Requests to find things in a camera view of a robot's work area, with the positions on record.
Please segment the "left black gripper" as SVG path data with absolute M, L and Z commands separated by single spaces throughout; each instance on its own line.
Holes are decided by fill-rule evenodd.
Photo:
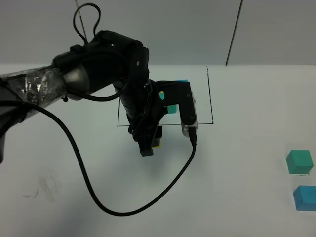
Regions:
M 166 112 L 166 109 L 157 107 L 157 87 L 148 76 L 132 77 L 129 83 L 120 79 L 113 86 L 115 92 L 124 90 L 119 98 L 129 121 L 128 132 L 138 141 L 141 155 L 152 156 L 153 142 L 162 138 L 162 126 L 158 123 Z

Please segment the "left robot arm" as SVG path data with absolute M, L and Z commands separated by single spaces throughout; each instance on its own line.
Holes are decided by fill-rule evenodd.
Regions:
M 0 143 L 14 125 L 59 99 L 106 102 L 119 98 L 129 133 L 142 156 L 151 156 L 166 113 L 158 86 L 149 78 L 149 50 L 140 41 L 100 31 L 92 41 L 75 45 L 52 64 L 0 77 Z

